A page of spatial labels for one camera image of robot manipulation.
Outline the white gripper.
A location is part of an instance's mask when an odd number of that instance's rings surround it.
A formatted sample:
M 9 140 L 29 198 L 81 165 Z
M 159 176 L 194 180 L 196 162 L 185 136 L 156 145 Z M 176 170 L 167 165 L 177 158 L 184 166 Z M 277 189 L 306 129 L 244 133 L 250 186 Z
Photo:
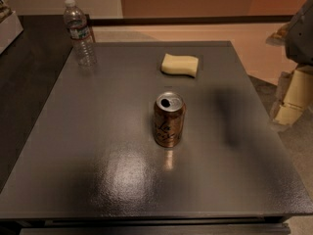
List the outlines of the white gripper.
M 313 0 L 306 0 L 290 23 L 268 36 L 266 43 L 285 45 L 287 57 L 303 64 L 281 73 L 270 112 L 274 123 L 291 126 L 313 103 Z

